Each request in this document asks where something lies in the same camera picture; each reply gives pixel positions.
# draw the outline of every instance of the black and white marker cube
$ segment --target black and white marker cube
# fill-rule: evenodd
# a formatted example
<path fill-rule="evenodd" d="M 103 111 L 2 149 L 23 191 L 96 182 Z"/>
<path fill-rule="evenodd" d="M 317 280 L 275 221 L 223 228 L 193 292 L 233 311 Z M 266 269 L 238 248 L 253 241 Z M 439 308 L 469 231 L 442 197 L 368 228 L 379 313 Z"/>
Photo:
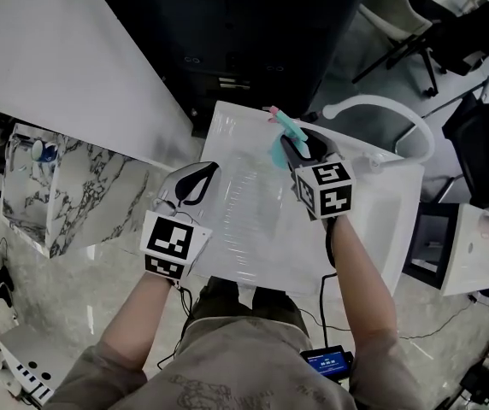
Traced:
<path fill-rule="evenodd" d="M 355 175 L 349 161 L 330 161 L 295 170 L 298 197 L 317 218 L 325 219 L 351 210 Z"/>
<path fill-rule="evenodd" d="M 153 211 L 147 211 L 140 239 L 145 270 L 180 280 L 203 251 L 212 230 Z"/>

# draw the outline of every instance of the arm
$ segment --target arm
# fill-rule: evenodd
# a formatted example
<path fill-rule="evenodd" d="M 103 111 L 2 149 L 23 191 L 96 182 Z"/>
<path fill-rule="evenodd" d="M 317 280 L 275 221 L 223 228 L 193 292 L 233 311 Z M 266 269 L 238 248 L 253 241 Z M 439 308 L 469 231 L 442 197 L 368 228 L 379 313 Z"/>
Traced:
<path fill-rule="evenodd" d="M 332 251 L 356 347 L 381 331 L 396 335 L 391 294 L 346 216 L 339 216 L 333 228 Z"/>
<path fill-rule="evenodd" d="M 100 342 L 78 358 L 44 410 L 106 410 L 142 387 L 142 367 L 169 291 L 165 278 L 144 274 Z"/>

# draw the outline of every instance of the marble surface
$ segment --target marble surface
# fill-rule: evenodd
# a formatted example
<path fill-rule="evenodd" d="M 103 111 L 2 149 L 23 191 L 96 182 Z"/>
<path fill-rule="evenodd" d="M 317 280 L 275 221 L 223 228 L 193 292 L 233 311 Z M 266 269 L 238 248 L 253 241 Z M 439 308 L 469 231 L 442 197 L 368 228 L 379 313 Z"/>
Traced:
<path fill-rule="evenodd" d="M 69 250 L 51 260 L 28 247 L 0 222 L 1 237 L 9 242 L 8 267 L 15 280 L 15 311 L 19 321 L 44 333 L 74 358 L 98 340 L 144 271 L 143 257 L 138 251 L 139 232 L 95 247 Z M 187 281 L 194 298 L 205 282 L 196 276 Z M 241 289 L 243 303 L 250 306 L 252 296 L 253 290 Z M 394 299 L 402 337 L 431 333 L 469 304 L 465 295 L 443 297 L 438 290 L 406 275 L 400 278 Z M 482 297 L 481 300 L 489 304 L 489 299 Z M 320 321 L 316 296 L 295 301 Z M 347 328 L 341 301 L 326 302 L 325 310 L 329 325 Z M 92 323 L 88 311 L 91 311 Z M 0 332 L 14 326 L 11 314 L 0 301 Z M 173 352 L 185 318 L 180 296 L 171 290 L 146 363 L 149 377 L 158 372 L 156 363 Z M 321 327 L 307 314 L 304 320 L 314 347 L 321 348 Z M 330 329 L 328 337 L 331 344 L 354 349 L 348 331 Z M 427 408 L 435 407 L 441 397 L 455 390 L 459 379 L 488 341 L 489 307 L 480 304 L 469 306 L 431 337 L 401 341 Z"/>
<path fill-rule="evenodd" d="M 49 257 L 136 231 L 167 174 L 62 134 L 24 125 L 15 133 L 58 147 L 45 163 L 19 147 L 3 184 L 3 221 Z"/>

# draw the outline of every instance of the gray shirt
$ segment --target gray shirt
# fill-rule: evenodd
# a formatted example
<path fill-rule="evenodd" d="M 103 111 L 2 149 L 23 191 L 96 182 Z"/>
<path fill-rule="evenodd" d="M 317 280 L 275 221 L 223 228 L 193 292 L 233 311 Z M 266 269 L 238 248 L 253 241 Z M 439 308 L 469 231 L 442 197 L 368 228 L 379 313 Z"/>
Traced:
<path fill-rule="evenodd" d="M 45 410 L 423 409 L 395 335 L 379 334 L 357 350 L 350 392 L 310 367 L 299 355 L 305 349 L 311 343 L 293 325 L 200 319 L 150 381 L 109 346 L 88 348 Z"/>

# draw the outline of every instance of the blue display screen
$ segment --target blue display screen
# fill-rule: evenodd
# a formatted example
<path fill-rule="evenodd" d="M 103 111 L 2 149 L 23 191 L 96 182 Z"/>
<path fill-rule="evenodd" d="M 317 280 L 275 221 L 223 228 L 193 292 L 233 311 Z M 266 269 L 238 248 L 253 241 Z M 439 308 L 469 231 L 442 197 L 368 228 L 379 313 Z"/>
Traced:
<path fill-rule="evenodd" d="M 340 352 L 309 357 L 307 362 L 322 375 L 332 375 L 347 370 L 344 355 Z"/>

